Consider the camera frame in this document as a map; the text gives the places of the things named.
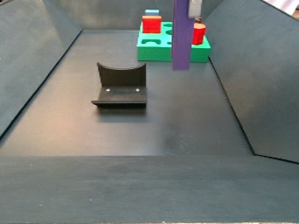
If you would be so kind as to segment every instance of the green lego brick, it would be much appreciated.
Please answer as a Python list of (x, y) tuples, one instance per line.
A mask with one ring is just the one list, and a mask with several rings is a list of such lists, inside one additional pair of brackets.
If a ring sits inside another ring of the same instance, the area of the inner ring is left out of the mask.
[(201, 45), (191, 46), (191, 62), (209, 62), (211, 55), (211, 44), (207, 37)]
[[(143, 33), (141, 25), (138, 37), (138, 60), (173, 61), (173, 27), (171, 22), (162, 23), (162, 33)], [(191, 46), (191, 62), (209, 62), (211, 45), (207, 37), (201, 45)]]
[(162, 22), (162, 33), (143, 33), (138, 38), (138, 60), (173, 61), (173, 23)]

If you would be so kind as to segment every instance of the purple pole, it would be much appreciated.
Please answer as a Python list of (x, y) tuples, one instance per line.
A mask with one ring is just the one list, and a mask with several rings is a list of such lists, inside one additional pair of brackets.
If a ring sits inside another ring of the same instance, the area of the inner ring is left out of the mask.
[(173, 69), (189, 70), (193, 51), (194, 18), (189, 17), (190, 0), (174, 0)]

